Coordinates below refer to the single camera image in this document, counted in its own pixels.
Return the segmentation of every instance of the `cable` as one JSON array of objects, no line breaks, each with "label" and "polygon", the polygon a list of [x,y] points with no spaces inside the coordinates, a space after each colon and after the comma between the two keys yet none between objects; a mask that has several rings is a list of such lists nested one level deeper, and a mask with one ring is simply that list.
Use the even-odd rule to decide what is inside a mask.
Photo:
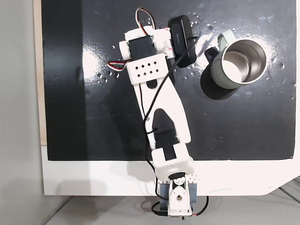
[{"label": "cable", "polygon": [[167,217],[168,216],[168,212],[164,212],[164,211],[156,211],[154,210],[154,207],[157,206],[160,202],[154,203],[151,207],[151,211],[158,215],[158,216],[163,216],[163,217]]},{"label": "cable", "polygon": [[205,204],[205,206],[203,207],[203,209],[202,209],[200,212],[198,212],[198,213],[194,213],[193,215],[194,215],[194,216],[199,216],[199,215],[201,215],[201,214],[206,210],[206,208],[207,208],[207,206],[208,206],[208,202],[209,202],[209,197],[206,196],[206,204]]},{"label": "cable", "polygon": [[107,66],[110,68],[110,69],[113,69],[115,71],[123,71],[126,67],[126,64],[130,62],[130,60],[126,60],[126,61],[108,61],[107,62]]},{"label": "cable", "polygon": [[151,19],[151,21],[152,21],[152,27],[153,27],[153,29],[155,30],[155,29],[156,29],[156,25],[155,25],[154,17],[152,16],[152,14],[151,14],[148,10],[146,10],[146,9],[143,8],[143,7],[139,7],[139,8],[136,10],[136,12],[135,12],[135,21],[136,21],[137,25],[139,26],[139,28],[141,28],[142,31],[144,32],[144,34],[147,36],[148,33],[147,33],[146,30],[144,29],[144,27],[143,27],[143,25],[141,24],[140,19],[139,19],[139,11],[140,11],[140,10],[143,11],[143,12],[145,12],[145,13],[147,13],[148,16],[150,16],[150,19]]},{"label": "cable", "polygon": [[290,193],[288,193],[286,190],[284,190],[282,187],[278,188],[279,190],[281,190],[283,193],[285,193],[286,195],[290,196],[293,200],[295,200],[296,202],[298,202],[300,204],[300,201],[295,198],[293,195],[291,195]]}]

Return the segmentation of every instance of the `black cable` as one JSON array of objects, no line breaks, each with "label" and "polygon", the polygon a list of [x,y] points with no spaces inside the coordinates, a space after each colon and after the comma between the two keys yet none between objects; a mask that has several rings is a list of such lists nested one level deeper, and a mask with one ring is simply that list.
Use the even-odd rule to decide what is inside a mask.
[{"label": "black cable", "polygon": [[300,201],[295,198],[293,195],[291,195],[290,193],[288,193],[286,190],[284,190],[282,187],[278,188],[279,190],[281,190],[283,193],[285,193],[286,195],[290,196],[293,200],[295,200],[296,202],[298,202],[300,204]]},{"label": "black cable", "polygon": [[205,204],[205,206],[203,207],[203,209],[202,209],[200,212],[195,213],[195,214],[193,214],[193,215],[195,215],[195,216],[201,215],[201,214],[206,210],[206,208],[207,208],[207,206],[208,206],[208,202],[209,202],[209,197],[206,196],[206,204]]},{"label": "black cable", "polygon": [[157,206],[160,202],[154,203],[151,207],[151,211],[158,216],[163,216],[163,217],[167,217],[168,216],[168,212],[164,212],[164,211],[156,211],[154,209],[155,206]]}]

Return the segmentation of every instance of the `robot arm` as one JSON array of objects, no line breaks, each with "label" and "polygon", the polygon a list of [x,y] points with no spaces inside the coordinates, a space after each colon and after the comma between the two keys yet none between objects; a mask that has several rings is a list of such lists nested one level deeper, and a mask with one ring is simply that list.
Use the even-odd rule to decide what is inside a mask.
[{"label": "robot arm", "polygon": [[[144,28],[151,39],[144,38],[145,34],[141,29],[135,29],[127,32],[125,41],[120,42],[123,59],[131,60],[127,63],[127,70],[143,119],[145,112],[150,108],[158,87],[168,73],[166,59],[174,58],[170,29],[154,30],[151,26],[145,26]],[[143,47],[146,51],[144,54],[146,57],[144,58],[142,58],[143,53],[136,50],[136,48],[142,49]],[[148,87],[148,82],[154,80],[156,80],[156,84]],[[159,144],[156,140],[158,136],[164,138],[164,135],[172,134],[172,130],[152,132],[155,112],[158,109],[163,110],[172,120],[175,142],[170,141],[170,143]],[[169,77],[162,86],[146,119],[145,128],[152,151],[156,177],[161,181],[170,180],[168,215],[176,217],[191,216],[190,194],[186,179],[186,175],[194,172],[194,161],[189,156],[186,147],[186,143],[191,141],[191,137],[183,105]],[[174,151],[175,154],[172,159],[166,158],[166,149]]]}]

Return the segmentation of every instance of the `black surface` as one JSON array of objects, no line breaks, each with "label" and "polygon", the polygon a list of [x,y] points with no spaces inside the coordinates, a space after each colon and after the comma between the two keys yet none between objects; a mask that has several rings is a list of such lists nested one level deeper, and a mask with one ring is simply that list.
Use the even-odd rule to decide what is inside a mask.
[{"label": "black surface", "polygon": [[[143,160],[143,122],[128,74],[110,75],[105,65],[121,58],[119,41],[137,28],[139,6],[158,27],[188,15],[195,36],[202,32],[196,63],[174,72],[194,160],[293,157],[295,0],[42,0],[49,160]],[[140,19],[148,25],[146,15]],[[271,55],[259,81],[231,91],[213,83],[203,54],[227,29],[259,39]]]}]

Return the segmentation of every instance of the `white robotic arm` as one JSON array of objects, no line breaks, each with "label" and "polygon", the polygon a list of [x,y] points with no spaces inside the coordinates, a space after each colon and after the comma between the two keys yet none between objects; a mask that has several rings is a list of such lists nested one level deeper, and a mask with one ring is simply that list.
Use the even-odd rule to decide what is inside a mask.
[{"label": "white robotic arm", "polygon": [[[166,59],[174,57],[171,45],[170,29],[154,30],[151,26],[144,29],[151,36],[156,54],[131,60],[129,41],[145,36],[142,29],[135,29],[125,34],[125,41],[120,42],[120,51],[124,60],[131,60],[126,63],[131,84],[135,89],[136,98],[144,119],[145,112],[150,108],[154,96],[162,80],[168,73]],[[147,82],[156,80],[157,84],[149,88]],[[166,160],[164,148],[157,148],[153,120],[155,111],[162,109],[173,121],[177,143],[173,144],[176,157]],[[168,215],[170,216],[191,216],[190,196],[186,175],[194,172],[193,159],[189,156],[186,143],[191,141],[188,122],[181,100],[168,77],[162,86],[159,95],[146,119],[145,128],[150,143],[150,149],[155,167],[155,174],[161,181],[170,180]]]}]

